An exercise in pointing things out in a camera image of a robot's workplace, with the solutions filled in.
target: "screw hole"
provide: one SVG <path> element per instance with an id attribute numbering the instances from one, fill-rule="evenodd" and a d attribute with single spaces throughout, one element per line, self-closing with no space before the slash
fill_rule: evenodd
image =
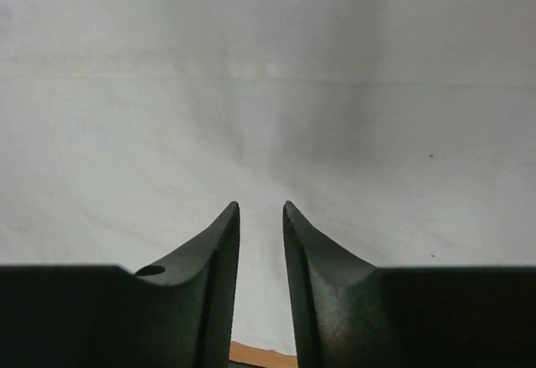
<path id="1" fill-rule="evenodd" d="M 160 265 L 149 265 L 142 267 L 140 270 L 137 271 L 137 276 L 156 276 L 157 274 L 162 274 L 166 271 L 166 268 L 164 266 Z"/>

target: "white surface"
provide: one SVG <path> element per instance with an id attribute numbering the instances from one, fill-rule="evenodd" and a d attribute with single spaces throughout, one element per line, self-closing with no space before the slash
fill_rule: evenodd
<path id="1" fill-rule="evenodd" d="M 233 339 L 286 353 L 287 199 L 372 263 L 534 264 L 535 4 L 0 0 L 0 261 L 133 270 L 238 200 Z"/>

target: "brown wooden edge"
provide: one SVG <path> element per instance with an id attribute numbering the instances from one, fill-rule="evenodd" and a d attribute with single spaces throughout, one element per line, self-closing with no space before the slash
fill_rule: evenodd
<path id="1" fill-rule="evenodd" d="M 231 341 L 229 359 L 243 364 L 257 365 L 264 368 L 297 368 L 298 361 L 294 355 L 279 354 L 274 350 L 256 349 Z"/>

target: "white fabric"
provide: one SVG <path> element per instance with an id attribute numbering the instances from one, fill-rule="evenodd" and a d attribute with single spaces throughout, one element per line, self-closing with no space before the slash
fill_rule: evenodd
<path id="1" fill-rule="evenodd" d="M 281 207 L 372 263 L 536 262 L 536 0 L 0 0 L 0 262 L 149 263 L 240 202 L 233 339 L 293 353 Z"/>

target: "black object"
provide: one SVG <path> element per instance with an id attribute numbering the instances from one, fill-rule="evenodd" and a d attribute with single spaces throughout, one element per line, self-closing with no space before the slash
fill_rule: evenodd
<path id="1" fill-rule="evenodd" d="M 0 366 L 226 367 L 240 212 L 131 275 L 120 267 L 1 267 Z"/>
<path id="2" fill-rule="evenodd" d="M 536 269 L 374 267 L 290 202 L 286 266 L 300 368 L 536 366 Z"/>

